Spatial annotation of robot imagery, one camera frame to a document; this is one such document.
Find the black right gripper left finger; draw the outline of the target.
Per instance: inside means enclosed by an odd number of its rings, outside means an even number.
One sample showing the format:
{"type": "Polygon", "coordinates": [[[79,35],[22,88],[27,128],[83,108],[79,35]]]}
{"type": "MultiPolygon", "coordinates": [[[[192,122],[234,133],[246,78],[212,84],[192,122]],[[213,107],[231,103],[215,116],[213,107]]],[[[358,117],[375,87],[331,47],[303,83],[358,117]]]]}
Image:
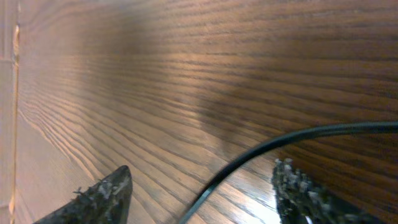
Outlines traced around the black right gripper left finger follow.
{"type": "Polygon", "coordinates": [[[132,190],[131,171],[121,166],[35,224],[126,224],[132,190]]]}

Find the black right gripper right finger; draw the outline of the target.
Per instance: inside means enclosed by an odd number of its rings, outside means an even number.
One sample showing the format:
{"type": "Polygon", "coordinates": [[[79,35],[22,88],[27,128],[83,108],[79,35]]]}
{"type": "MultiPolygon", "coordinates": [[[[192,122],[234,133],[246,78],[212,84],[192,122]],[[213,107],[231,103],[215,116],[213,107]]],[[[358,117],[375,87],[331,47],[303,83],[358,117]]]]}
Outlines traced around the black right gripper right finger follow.
{"type": "Polygon", "coordinates": [[[292,166],[275,161],[272,175],[277,213],[282,224],[375,224],[382,221],[337,197],[292,166]]]}

